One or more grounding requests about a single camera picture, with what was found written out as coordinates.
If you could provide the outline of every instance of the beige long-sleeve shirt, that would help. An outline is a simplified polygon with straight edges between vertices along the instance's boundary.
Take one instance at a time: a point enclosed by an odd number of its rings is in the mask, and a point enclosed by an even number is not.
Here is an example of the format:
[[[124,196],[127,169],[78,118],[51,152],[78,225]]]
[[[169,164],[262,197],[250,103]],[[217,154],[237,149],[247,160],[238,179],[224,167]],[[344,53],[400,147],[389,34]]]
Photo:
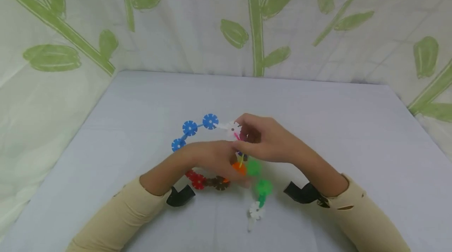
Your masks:
[[[350,177],[348,189],[326,198],[327,211],[359,252],[409,252],[399,231]],[[75,236],[66,252],[118,252],[164,207],[170,192],[154,196],[134,179],[104,205]]]

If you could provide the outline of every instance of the fabric backdrop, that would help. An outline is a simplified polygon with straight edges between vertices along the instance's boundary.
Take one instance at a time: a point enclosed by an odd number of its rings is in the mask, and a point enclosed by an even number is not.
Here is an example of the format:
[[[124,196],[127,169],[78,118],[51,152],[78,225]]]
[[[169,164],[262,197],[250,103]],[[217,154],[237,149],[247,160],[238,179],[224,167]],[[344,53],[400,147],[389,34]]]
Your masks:
[[[0,8],[0,239],[124,69],[387,84],[452,157],[452,0]]]

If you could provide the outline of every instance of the left hand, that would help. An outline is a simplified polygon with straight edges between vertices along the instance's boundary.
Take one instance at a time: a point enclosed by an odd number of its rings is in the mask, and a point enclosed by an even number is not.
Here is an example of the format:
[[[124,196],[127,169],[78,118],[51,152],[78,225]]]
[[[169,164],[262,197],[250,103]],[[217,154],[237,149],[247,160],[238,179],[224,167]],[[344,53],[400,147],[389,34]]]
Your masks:
[[[232,167],[232,164],[237,162],[235,152],[232,142],[220,140],[187,144],[175,154],[190,157],[193,167],[203,168],[241,186],[249,187],[247,177]]]

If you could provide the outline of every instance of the right hand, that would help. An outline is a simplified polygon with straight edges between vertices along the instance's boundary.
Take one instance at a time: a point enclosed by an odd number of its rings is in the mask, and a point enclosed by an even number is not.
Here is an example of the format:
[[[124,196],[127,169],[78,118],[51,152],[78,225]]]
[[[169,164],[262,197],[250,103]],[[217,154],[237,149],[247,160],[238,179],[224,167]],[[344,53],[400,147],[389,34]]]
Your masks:
[[[233,147],[257,159],[293,163],[303,151],[311,150],[273,118],[244,113],[235,121],[242,130],[241,140],[234,141]]]

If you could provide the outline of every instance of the white tabletop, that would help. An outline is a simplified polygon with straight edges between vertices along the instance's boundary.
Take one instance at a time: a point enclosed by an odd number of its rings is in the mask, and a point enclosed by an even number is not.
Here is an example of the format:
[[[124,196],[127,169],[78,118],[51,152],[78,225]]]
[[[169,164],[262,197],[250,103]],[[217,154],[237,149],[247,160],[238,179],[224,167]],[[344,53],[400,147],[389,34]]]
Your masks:
[[[244,112],[273,116],[353,177],[412,251],[452,250],[452,164],[387,86],[123,71],[0,251],[63,251],[126,182],[172,153],[184,121],[215,113],[228,122]],[[187,142],[225,138],[202,128]],[[282,193],[289,181],[307,182],[294,167],[265,164],[263,175],[275,189],[251,233],[249,190],[196,191],[186,206],[145,226],[127,251],[353,251],[317,205]],[[176,187],[187,183],[182,178]]]

